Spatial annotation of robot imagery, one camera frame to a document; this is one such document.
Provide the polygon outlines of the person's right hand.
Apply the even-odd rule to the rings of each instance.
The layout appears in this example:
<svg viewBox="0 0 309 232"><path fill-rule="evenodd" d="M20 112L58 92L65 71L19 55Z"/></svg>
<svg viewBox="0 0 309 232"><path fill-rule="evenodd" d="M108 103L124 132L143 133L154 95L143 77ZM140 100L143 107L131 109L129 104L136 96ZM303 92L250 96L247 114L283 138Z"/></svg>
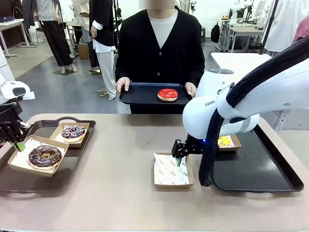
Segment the person's right hand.
<svg viewBox="0 0 309 232"><path fill-rule="evenodd" d="M124 91L129 90L131 80L128 77L121 77L117 82L116 82L116 90L118 93L121 93L121 91L124 89Z"/></svg>

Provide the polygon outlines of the person's left hand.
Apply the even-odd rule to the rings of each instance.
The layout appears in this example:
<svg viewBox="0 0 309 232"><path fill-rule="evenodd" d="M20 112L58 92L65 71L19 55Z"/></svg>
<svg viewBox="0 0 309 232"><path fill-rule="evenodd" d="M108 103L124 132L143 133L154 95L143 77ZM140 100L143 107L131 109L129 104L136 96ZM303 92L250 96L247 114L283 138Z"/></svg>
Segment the person's left hand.
<svg viewBox="0 0 309 232"><path fill-rule="evenodd" d="M197 88L193 83L187 82L184 87L188 95L190 95L192 98L195 97Z"/></svg>

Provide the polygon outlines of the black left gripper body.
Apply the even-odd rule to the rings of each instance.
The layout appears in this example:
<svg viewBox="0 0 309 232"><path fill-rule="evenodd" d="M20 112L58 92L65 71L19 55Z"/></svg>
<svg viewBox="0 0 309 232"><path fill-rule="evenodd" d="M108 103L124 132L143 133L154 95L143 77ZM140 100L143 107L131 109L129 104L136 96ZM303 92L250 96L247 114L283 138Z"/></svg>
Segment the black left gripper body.
<svg viewBox="0 0 309 232"><path fill-rule="evenodd" d="M15 106L16 102L0 105L0 141L19 143L22 141L21 119Z"/></svg>

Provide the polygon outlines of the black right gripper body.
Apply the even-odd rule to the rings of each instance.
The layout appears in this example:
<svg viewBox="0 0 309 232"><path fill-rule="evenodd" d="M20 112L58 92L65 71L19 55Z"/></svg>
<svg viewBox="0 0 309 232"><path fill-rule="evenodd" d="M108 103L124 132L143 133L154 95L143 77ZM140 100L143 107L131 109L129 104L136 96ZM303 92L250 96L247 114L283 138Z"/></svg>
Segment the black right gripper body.
<svg viewBox="0 0 309 232"><path fill-rule="evenodd" d="M189 154L202 154L205 147L205 139L197 139L188 134L185 147Z"/></svg>

